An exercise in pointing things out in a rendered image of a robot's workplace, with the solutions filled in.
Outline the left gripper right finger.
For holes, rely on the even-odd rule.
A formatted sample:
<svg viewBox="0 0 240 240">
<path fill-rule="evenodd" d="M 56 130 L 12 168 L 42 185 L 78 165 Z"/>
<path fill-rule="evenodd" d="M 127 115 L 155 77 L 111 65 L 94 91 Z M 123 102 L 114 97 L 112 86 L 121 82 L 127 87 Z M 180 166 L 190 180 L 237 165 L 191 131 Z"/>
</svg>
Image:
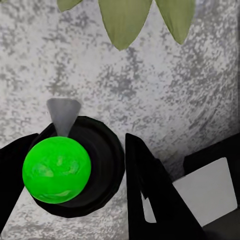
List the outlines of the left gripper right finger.
<svg viewBox="0 0 240 240">
<path fill-rule="evenodd" d="M 129 240 L 210 240 L 145 142 L 126 133 L 125 153 Z M 138 172 L 156 223 L 146 220 Z"/>
</svg>

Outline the insectifuge atomizer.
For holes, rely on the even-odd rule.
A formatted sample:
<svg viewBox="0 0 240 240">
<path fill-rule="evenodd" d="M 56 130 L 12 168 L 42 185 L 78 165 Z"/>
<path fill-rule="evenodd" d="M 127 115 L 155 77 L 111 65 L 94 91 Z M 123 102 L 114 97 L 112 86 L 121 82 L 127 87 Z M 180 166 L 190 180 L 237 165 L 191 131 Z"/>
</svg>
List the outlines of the insectifuge atomizer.
<svg viewBox="0 0 240 240">
<path fill-rule="evenodd" d="M 73 98 L 46 101 L 52 123 L 31 143 L 22 167 L 24 186 L 52 215 L 87 216 L 118 192 L 126 171 L 126 152 L 103 122 L 79 116 Z"/>
</svg>

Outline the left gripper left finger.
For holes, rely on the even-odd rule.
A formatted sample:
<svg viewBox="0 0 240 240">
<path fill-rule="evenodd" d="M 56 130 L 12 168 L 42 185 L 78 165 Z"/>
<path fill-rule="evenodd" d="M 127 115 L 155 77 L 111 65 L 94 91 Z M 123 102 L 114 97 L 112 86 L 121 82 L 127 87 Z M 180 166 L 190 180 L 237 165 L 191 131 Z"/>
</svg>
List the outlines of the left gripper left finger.
<svg viewBox="0 0 240 240">
<path fill-rule="evenodd" d="M 0 234 L 25 187 L 23 164 L 32 141 L 38 135 L 23 136 L 0 149 Z"/>
</svg>

